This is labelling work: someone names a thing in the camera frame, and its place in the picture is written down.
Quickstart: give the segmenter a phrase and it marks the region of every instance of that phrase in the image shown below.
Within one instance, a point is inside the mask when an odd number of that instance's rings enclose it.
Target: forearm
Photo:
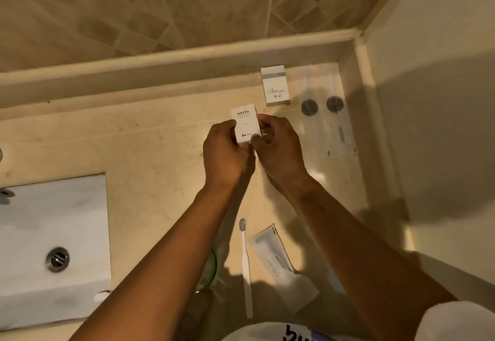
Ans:
[[[413,340],[428,308],[456,300],[361,224],[315,180],[305,177],[285,192],[379,340]]]
[[[231,196],[203,188],[71,340],[172,340]]]

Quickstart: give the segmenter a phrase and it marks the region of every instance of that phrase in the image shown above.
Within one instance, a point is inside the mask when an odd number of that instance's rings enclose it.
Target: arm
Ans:
[[[381,341],[412,341],[426,310],[456,298],[308,175],[299,137],[287,119],[264,114],[258,119],[273,132],[252,138],[270,181],[305,218],[365,323]]]
[[[203,145],[205,186],[175,225],[77,330],[71,341],[173,340],[252,150],[214,125]]]

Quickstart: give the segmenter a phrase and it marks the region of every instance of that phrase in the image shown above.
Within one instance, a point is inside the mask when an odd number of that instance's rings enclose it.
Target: sink basin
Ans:
[[[0,267],[0,330],[89,316],[110,290],[105,175],[1,189]]]

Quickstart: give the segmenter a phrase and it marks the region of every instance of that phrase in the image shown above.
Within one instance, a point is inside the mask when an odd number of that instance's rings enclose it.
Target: person's left hand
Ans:
[[[235,125],[235,120],[213,125],[203,143],[206,188],[233,190],[249,171],[253,150],[249,143],[240,147],[234,143],[231,132]]]

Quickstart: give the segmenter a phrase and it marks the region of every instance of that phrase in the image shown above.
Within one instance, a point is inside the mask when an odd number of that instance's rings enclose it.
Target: toothbrush handle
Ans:
[[[243,278],[244,278],[244,303],[246,306],[246,317],[252,318],[252,297],[251,297],[251,274],[249,269],[249,257],[246,249],[246,240],[244,232],[242,232],[243,240]]]

